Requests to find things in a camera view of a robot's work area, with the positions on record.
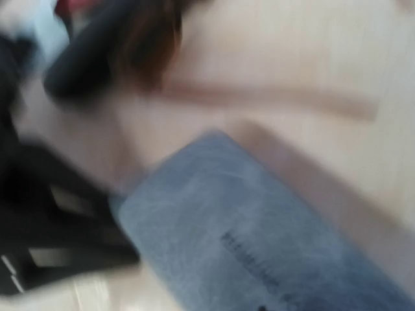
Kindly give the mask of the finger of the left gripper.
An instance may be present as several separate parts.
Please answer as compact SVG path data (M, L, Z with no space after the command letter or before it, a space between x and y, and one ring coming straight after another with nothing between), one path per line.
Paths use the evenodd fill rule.
M48 148L1 146L1 243L8 246L127 246L110 194Z
M28 292L82 273L139 262L116 227L1 228L1 291Z

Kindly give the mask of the black hard glasses case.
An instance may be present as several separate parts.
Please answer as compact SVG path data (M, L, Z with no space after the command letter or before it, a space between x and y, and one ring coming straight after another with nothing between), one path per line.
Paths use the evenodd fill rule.
M108 57L136 1L108 1L48 68L43 87L57 100L90 97L110 79Z

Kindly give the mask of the grey green glasses case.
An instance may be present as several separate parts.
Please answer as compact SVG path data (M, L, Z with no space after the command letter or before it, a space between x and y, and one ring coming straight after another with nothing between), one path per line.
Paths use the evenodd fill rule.
M201 135L113 217L186 310L413 310L414 301L224 132Z

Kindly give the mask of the brown frame sunglasses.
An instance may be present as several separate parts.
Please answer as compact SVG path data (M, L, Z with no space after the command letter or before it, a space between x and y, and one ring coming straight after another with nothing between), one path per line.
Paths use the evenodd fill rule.
M113 61L113 73L141 94L196 106L254 104L305 106L360 119L372 118L373 101L340 93L281 87L200 84L194 80L168 80L165 75L182 44L182 18L196 1L142 1Z

